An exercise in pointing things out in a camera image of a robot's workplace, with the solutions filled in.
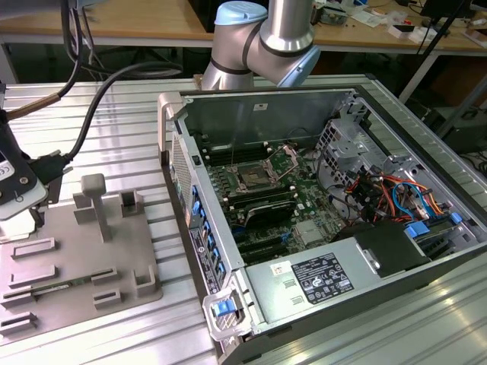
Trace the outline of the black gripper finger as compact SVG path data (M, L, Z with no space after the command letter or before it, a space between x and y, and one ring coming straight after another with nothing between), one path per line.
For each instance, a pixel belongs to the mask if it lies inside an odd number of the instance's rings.
M45 212L48 207L59 202L60 189L61 177L58 177L46 185L46 190L48 192L46 199L29 209L30 215L34 221L35 230L39 230L45 224Z

